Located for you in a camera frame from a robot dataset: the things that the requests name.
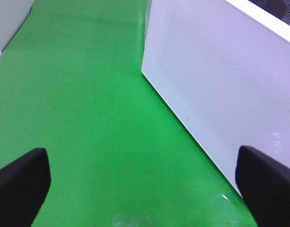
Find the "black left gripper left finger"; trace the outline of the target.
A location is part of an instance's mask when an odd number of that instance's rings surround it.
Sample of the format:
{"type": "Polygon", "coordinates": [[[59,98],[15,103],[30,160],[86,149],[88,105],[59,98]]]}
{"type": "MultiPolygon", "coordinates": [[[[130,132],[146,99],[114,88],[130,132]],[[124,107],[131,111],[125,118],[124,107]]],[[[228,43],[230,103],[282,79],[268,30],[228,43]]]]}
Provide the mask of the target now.
{"type": "Polygon", "coordinates": [[[30,227],[50,186],[45,148],[35,148],[0,169],[0,227],[30,227]]]}

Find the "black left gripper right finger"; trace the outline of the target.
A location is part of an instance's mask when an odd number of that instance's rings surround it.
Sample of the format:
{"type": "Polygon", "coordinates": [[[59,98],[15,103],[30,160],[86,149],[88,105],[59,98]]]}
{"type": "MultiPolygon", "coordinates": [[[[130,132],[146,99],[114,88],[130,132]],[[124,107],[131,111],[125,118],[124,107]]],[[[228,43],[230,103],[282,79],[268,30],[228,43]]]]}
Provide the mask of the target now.
{"type": "Polygon", "coordinates": [[[290,168],[251,146],[241,146],[238,190],[259,227],[290,227],[290,168]]]}

